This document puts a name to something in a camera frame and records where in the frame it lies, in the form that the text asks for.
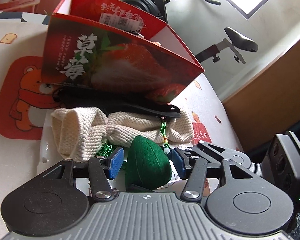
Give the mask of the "green fabric zongzi pendant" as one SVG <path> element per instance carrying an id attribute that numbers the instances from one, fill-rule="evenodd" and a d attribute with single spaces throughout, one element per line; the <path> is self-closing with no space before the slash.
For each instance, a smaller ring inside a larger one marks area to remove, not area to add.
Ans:
<path id="1" fill-rule="evenodd" d="M 172 176 L 172 168 L 167 156 L 170 146 L 166 137 L 166 128 L 166 119 L 162 118 L 159 139 L 163 141 L 165 147 L 161 148 L 150 139 L 149 134 L 130 127 L 115 125 L 111 131 L 116 134 L 107 139 L 97 153 L 107 157 L 115 145 L 127 147 L 126 189 L 140 187 L 149 191 L 155 190 L 167 184 Z"/>

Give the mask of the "white patterned tablecloth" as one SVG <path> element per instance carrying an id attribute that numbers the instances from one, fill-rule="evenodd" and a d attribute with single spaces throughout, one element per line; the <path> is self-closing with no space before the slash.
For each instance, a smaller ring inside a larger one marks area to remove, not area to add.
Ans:
<path id="1" fill-rule="evenodd" d="M 49 16 L 0 12 L 0 206 L 5 196 L 60 160 L 39 156 L 46 113 L 50 113 L 50 84 L 42 83 L 41 66 Z M 204 74 L 198 76 L 172 104 L 187 110 L 194 141 L 242 151 L 225 109 Z M 0 239 L 8 233 L 0 214 Z"/>

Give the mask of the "red strawberry cardboard box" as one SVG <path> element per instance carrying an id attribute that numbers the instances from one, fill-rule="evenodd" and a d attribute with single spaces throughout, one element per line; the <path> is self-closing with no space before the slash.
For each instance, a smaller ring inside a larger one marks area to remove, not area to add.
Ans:
<path id="1" fill-rule="evenodd" d="M 51 15 L 42 80 L 168 103 L 203 68 L 164 21 L 119 0 L 62 0 Z"/>

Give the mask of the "orange bear mat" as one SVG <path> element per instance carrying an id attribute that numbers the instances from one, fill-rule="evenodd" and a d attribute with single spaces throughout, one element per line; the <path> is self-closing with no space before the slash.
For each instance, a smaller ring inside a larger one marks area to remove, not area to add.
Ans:
<path id="1" fill-rule="evenodd" d="M 57 86 L 41 78 L 43 58 L 24 56 L 7 71 L 0 91 L 0 134 L 8 139 L 40 140 L 48 110 L 61 107 Z"/>

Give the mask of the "brown wooden board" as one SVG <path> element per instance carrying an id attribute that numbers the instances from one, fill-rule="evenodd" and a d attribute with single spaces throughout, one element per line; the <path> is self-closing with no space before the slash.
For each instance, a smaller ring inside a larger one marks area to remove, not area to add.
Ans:
<path id="1" fill-rule="evenodd" d="M 300 40 L 223 105 L 245 152 L 300 121 Z"/>

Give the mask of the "cream knit cloth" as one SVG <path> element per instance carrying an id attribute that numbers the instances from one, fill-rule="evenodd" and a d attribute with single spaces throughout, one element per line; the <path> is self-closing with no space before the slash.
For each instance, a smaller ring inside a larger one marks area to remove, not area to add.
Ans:
<path id="1" fill-rule="evenodd" d="M 58 153 L 64 159 L 86 162 L 106 143 L 129 147 L 138 135 L 160 144 L 166 138 L 174 144 L 186 144 L 194 137 L 186 111 L 166 122 L 156 116 L 115 112 L 106 115 L 96 107 L 59 108 L 51 113 L 52 132 Z"/>

